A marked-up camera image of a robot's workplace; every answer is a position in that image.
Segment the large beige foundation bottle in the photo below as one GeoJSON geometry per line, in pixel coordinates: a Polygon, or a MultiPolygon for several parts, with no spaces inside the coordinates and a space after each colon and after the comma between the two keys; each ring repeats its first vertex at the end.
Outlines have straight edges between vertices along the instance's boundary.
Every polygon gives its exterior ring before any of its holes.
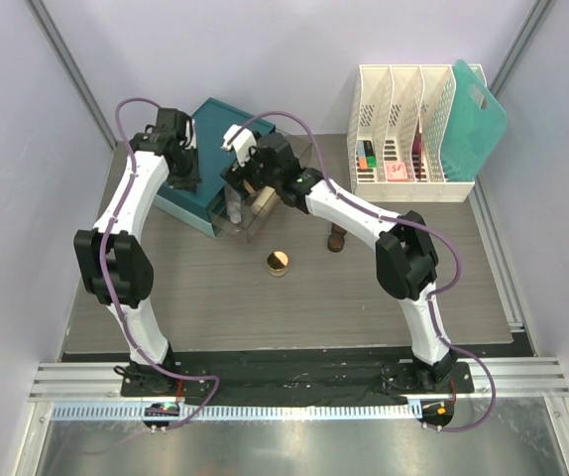
{"type": "Polygon", "coordinates": [[[265,186],[257,194],[254,202],[251,204],[251,210],[254,214],[258,215],[264,210],[270,210],[276,200],[278,200],[276,191],[270,186],[265,186]]]}

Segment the dark brown jar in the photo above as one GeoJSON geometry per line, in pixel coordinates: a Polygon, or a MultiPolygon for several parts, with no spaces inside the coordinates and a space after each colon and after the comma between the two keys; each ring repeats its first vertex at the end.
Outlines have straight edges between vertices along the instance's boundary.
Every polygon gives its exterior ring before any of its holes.
{"type": "Polygon", "coordinates": [[[331,225],[331,233],[332,233],[332,234],[339,234],[339,235],[341,235],[341,236],[345,236],[345,235],[347,234],[347,231],[346,231],[344,228],[342,228],[342,227],[338,226],[337,224],[333,223],[333,224],[331,225]]]}
{"type": "Polygon", "coordinates": [[[332,253],[339,253],[344,249],[345,236],[340,233],[331,233],[327,238],[327,249],[332,253]]]}

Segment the dark brown jar front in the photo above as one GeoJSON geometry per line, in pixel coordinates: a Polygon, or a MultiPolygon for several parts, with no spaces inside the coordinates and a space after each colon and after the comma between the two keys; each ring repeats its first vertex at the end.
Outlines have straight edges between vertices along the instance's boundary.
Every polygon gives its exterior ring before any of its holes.
{"type": "Polygon", "coordinates": [[[327,249],[332,253],[339,253],[344,249],[345,236],[340,233],[331,233],[327,238],[327,249]]]}

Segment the teal drawer organizer box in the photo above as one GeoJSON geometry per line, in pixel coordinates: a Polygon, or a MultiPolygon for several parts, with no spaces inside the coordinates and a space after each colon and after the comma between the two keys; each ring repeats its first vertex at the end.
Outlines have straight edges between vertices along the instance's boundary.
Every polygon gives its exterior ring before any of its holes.
{"type": "MultiPolygon", "coordinates": [[[[154,199],[154,206],[179,221],[191,226],[210,238],[218,237],[222,231],[210,221],[207,209],[219,203],[226,205],[226,182],[221,177],[224,169],[235,160],[235,156],[223,151],[223,136],[233,125],[241,125],[253,115],[214,98],[207,99],[194,112],[199,176],[201,183],[196,192],[173,189],[164,184],[154,199]]],[[[251,201],[242,204],[251,210],[251,201]]],[[[248,229],[251,240],[264,226],[272,209],[256,215],[252,212],[248,229]]]]}

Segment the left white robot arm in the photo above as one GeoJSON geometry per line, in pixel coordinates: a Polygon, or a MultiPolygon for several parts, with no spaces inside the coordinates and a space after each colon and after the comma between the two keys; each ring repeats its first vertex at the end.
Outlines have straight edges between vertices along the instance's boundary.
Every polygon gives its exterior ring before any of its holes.
{"type": "Polygon", "coordinates": [[[76,232],[73,247],[85,290],[117,319],[131,361],[149,366],[145,385],[165,396],[176,388],[178,371],[152,308],[154,269],[140,240],[163,185],[195,192],[201,182],[195,121],[160,107],[156,122],[125,146],[128,158],[112,198],[91,229],[76,232]]]}

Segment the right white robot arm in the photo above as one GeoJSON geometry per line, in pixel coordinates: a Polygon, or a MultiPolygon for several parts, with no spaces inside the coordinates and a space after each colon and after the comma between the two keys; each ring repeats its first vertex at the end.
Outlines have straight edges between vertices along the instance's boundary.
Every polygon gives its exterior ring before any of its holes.
{"type": "Polygon", "coordinates": [[[242,197],[268,186],[285,205],[331,222],[372,249],[377,281],[398,300],[408,325],[416,383],[428,392],[446,385],[457,357],[436,302],[438,256],[422,217],[390,213],[303,167],[281,133],[262,136],[233,125],[222,148],[236,156],[222,177],[242,197]]]}

